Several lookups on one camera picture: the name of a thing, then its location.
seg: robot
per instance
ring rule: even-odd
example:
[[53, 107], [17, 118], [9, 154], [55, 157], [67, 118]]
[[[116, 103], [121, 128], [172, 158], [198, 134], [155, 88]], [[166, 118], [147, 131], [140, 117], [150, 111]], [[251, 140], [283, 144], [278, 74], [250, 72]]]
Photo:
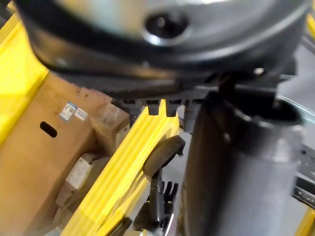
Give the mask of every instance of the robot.
[[310, 1], [14, 2], [35, 55], [66, 80], [131, 115], [143, 105], [156, 115], [162, 98], [168, 116], [185, 105], [192, 142], [178, 235], [277, 235], [303, 133], [277, 85], [295, 75]]

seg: label sticker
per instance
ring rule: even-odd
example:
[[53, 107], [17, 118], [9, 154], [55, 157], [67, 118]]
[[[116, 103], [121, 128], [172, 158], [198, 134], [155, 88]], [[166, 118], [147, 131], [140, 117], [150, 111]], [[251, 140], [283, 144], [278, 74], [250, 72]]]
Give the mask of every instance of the label sticker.
[[73, 115], [73, 113], [75, 112], [76, 109], [77, 109], [76, 105], [74, 105], [71, 102], [68, 102], [65, 105], [64, 109], [61, 111], [59, 116], [62, 119], [64, 119], [65, 121], [68, 121], [71, 118], [71, 116]]
[[87, 118], [88, 116], [88, 113], [86, 113], [85, 111], [83, 111], [81, 108], [78, 108], [76, 110], [76, 112], [74, 113], [74, 115], [76, 117], [78, 117], [81, 121], [85, 121], [85, 119]]

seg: yellow plastic barrier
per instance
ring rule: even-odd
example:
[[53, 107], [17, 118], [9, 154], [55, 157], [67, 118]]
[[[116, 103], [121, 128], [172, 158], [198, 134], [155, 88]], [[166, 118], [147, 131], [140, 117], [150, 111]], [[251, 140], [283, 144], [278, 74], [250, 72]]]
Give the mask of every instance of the yellow plastic barrier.
[[177, 135], [178, 117], [166, 117], [165, 101], [158, 116], [146, 107], [98, 177], [62, 236], [105, 236], [136, 203], [148, 181], [142, 166], [162, 140]]
[[0, 29], [0, 145], [48, 70], [33, 55], [17, 14]]
[[315, 210], [309, 207], [304, 218], [295, 233], [295, 236], [313, 236], [314, 235]]

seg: cardboard box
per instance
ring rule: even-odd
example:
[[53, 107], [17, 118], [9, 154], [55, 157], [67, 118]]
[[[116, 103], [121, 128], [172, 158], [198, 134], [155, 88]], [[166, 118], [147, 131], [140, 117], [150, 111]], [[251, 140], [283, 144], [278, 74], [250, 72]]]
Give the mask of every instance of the cardboard box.
[[56, 199], [56, 204], [67, 208], [83, 200], [110, 157], [98, 159], [94, 153], [85, 153], [75, 163]]
[[129, 131], [129, 114], [107, 104], [92, 114], [91, 122], [99, 144], [112, 156]]
[[90, 114], [110, 101], [100, 92], [47, 76], [0, 148], [4, 236], [43, 235], [52, 224], [64, 180], [83, 153], [96, 149]]

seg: gray metal cylinder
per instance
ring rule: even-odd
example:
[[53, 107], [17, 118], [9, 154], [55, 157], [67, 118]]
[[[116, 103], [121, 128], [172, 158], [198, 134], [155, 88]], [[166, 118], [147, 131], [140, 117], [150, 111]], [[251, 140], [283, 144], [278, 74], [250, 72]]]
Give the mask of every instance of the gray metal cylinder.
[[301, 124], [284, 101], [268, 110], [204, 106], [192, 135], [179, 232], [278, 235], [299, 164]]

